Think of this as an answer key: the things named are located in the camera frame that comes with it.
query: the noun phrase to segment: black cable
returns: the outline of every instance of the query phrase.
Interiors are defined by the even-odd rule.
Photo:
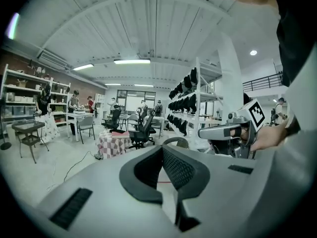
[[[82,162],[88,153],[90,153],[90,155],[92,155],[92,154],[91,154],[91,151],[88,151],[88,152],[85,154],[85,156],[82,158],[82,160],[79,161],[79,162],[77,162],[74,166],[76,166],[78,163]],[[65,179],[66,179],[66,177],[67,177],[69,171],[70,171],[74,166],[72,166],[72,167],[68,170],[68,172],[67,172],[67,174],[66,174],[66,176],[65,176],[65,178],[64,178],[64,181],[65,181]]]

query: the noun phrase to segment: human hand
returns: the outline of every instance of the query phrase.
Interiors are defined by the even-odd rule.
[[[277,146],[281,141],[286,137],[287,131],[285,129],[287,121],[284,121],[282,124],[274,127],[266,126],[262,127],[258,131],[257,138],[253,145],[251,145],[250,151],[263,150],[272,146]],[[235,130],[231,130],[230,134],[233,136]],[[248,139],[247,130],[242,130],[241,139],[246,141]]]

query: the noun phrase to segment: fluorescent light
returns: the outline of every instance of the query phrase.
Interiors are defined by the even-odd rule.
[[[16,28],[16,25],[18,23],[18,19],[19,19],[19,14],[18,13],[15,13],[8,25],[8,28],[7,28],[7,36],[9,39],[14,39],[14,35],[15,35],[15,28]]]
[[[115,64],[133,64],[133,63],[151,63],[150,59],[138,59],[138,60],[114,60]]]
[[[147,87],[154,87],[153,85],[137,85],[137,84],[135,84],[134,86],[147,86]]]
[[[94,65],[90,63],[88,65],[84,65],[84,66],[80,66],[80,67],[74,68],[74,70],[86,69],[86,68],[90,68],[90,67],[94,67]]]
[[[252,51],[250,52],[250,55],[255,56],[257,53],[258,53],[258,51],[252,50]]]

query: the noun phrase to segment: brick wall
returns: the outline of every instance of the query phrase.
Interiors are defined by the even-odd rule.
[[[8,68],[12,70],[23,70],[26,74],[33,75],[34,70],[28,68],[30,60],[20,57],[16,54],[1,50],[0,54],[0,75],[3,75],[5,65],[8,64]],[[37,64],[35,62],[32,62],[32,65],[35,67],[44,67],[43,65]],[[91,85],[89,83],[80,81],[76,78],[73,78],[71,76],[68,76],[62,72],[54,71],[48,68],[45,68],[46,73],[50,75],[50,77],[54,78],[54,81],[69,84],[70,85],[70,92],[72,93],[74,90],[79,91],[79,102],[80,104],[86,104],[88,96],[95,97],[96,93],[99,94],[105,94],[105,90],[102,88],[99,88],[97,86]],[[6,84],[17,84],[17,78],[13,76],[8,76],[6,80]],[[35,85],[39,84],[36,81],[28,81],[26,84],[26,87],[35,88]]]

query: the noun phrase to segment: gray concrete floor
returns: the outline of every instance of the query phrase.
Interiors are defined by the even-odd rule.
[[[18,141],[8,150],[0,150],[1,171],[14,196],[33,207],[36,207],[51,190],[63,183],[67,171],[75,163],[79,162],[88,151],[92,155],[98,151],[93,136],[89,138],[88,130],[82,132],[84,144],[81,141],[76,142],[75,136],[71,135],[68,138],[66,126],[59,127],[59,130],[60,137],[47,144],[49,152],[44,145],[39,143],[36,144],[36,148],[33,148],[36,164],[32,159],[29,147],[26,145],[21,145],[23,158],[20,158]],[[95,126],[96,139],[103,130],[103,126]],[[175,132],[165,131],[164,136],[160,139],[158,133],[157,135],[154,134],[154,140],[159,145],[166,139],[175,136]],[[82,162],[71,169],[67,179],[88,165],[98,162],[91,154],[88,153]],[[169,181],[163,169],[161,170],[159,181]],[[158,190],[163,193],[163,210],[171,221],[174,221],[176,190],[170,183],[159,183]]]

